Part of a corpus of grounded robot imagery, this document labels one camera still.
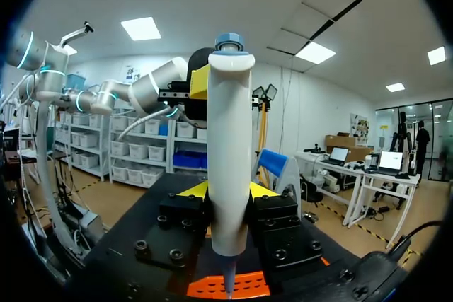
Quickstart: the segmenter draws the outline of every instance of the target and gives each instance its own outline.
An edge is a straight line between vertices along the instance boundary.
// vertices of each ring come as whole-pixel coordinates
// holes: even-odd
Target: white storage bin
[[[80,145],[80,136],[82,134],[80,132],[71,132],[71,140],[72,144],[79,146]]]
[[[61,141],[63,139],[63,129],[55,129],[55,140]]]
[[[160,168],[147,168],[142,170],[142,181],[147,187],[151,187],[164,173]]]
[[[142,179],[142,171],[140,169],[134,170],[134,169],[127,169],[127,176],[129,178],[129,181],[134,184],[142,184],[143,179]]]
[[[96,134],[80,134],[80,146],[84,148],[95,148],[98,145],[98,136]]]
[[[81,162],[80,152],[72,151],[72,163],[75,165],[81,165]]]
[[[148,146],[148,157],[152,161],[163,162],[165,158],[165,146]]]
[[[90,117],[88,115],[74,113],[72,116],[72,123],[74,125],[88,125],[90,123]]]
[[[101,115],[90,115],[90,127],[101,126]]]
[[[207,130],[206,129],[197,129],[197,138],[206,140]]]
[[[61,123],[65,123],[66,122],[66,112],[65,111],[60,111],[59,112],[59,121]]]
[[[62,130],[62,142],[69,143],[71,139],[71,135],[69,134],[69,130]]]
[[[112,165],[113,178],[118,180],[127,180],[127,166],[124,163],[117,162]]]
[[[195,128],[186,122],[176,122],[176,136],[193,138],[195,136]]]
[[[122,141],[111,141],[110,152],[114,156],[126,156],[129,153],[129,144]]]
[[[85,168],[94,168],[99,164],[99,156],[93,154],[82,154],[80,155],[81,165]]]
[[[144,123],[144,133],[145,134],[159,134],[159,125],[161,124],[160,120],[147,120]]]
[[[129,143],[129,155],[137,159],[146,158],[148,156],[148,146]]]
[[[112,130],[126,130],[127,117],[126,116],[112,116]]]
[[[64,122],[66,124],[71,124],[72,123],[72,115],[70,115],[68,112],[64,113]]]
[[[137,121],[137,118],[136,117],[128,117],[127,118],[127,123],[128,125],[132,125],[135,123],[135,121]],[[140,124],[139,126],[135,127],[134,129],[131,130],[132,132],[135,132],[135,133],[138,133],[138,134],[142,134],[144,132],[144,123],[143,124]]]

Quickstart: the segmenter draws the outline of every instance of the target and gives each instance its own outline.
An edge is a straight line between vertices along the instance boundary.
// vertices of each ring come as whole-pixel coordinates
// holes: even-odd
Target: glass door
[[[430,180],[449,180],[452,178],[452,106],[453,100],[432,104],[432,164]]]

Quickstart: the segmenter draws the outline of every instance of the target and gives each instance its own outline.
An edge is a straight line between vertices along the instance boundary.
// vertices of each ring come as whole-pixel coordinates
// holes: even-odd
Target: poster
[[[351,136],[357,137],[355,139],[356,145],[368,145],[369,121],[368,118],[350,114],[351,117]]]

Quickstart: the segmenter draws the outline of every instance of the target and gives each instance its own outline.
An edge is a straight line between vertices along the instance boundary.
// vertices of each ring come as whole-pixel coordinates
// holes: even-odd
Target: computer monitor
[[[349,149],[344,148],[333,148],[330,159],[335,161],[346,161],[346,157],[348,157]]]
[[[400,170],[402,160],[403,160],[402,152],[382,151],[381,159],[379,160],[379,167]]]

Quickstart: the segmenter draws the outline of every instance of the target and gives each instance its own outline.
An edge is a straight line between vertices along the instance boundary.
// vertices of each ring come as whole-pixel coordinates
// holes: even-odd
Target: cardboard box
[[[334,146],[328,146],[327,153],[332,153],[333,148]],[[349,149],[348,157],[346,157],[346,163],[364,161],[365,156],[373,152],[373,148],[367,148],[365,146],[345,146],[345,148]]]
[[[349,146],[355,146],[355,137],[342,137],[326,135],[326,147],[327,146],[340,146],[347,148]]]

